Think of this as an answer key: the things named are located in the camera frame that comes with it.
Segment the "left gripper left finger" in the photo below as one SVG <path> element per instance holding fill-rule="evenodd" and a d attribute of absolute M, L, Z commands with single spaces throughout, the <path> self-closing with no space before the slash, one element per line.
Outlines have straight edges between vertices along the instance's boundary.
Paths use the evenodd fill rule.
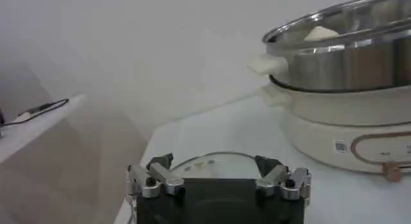
<path fill-rule="evenodd" d="M 156 198 L 162 191 L 178 197 L 185 195 L 185 181 L 170 170 L 171 153 L 154 157 L 146 166 L 131 164 L 126 171 L 126 195 Z"/>

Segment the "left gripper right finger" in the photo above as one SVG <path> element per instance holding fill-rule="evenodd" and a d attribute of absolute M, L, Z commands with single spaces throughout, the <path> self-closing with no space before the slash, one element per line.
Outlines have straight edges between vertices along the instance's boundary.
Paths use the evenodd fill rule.
<path fill-rule="evenodd" d="M 261 177 L 256 180 L 256 189 L 262 197 L 278 195 L 284 200 L 295 201 L 311 198 L 311 173 L 307 168 L 290 171 L 277 159 L 255 156 Z"/>

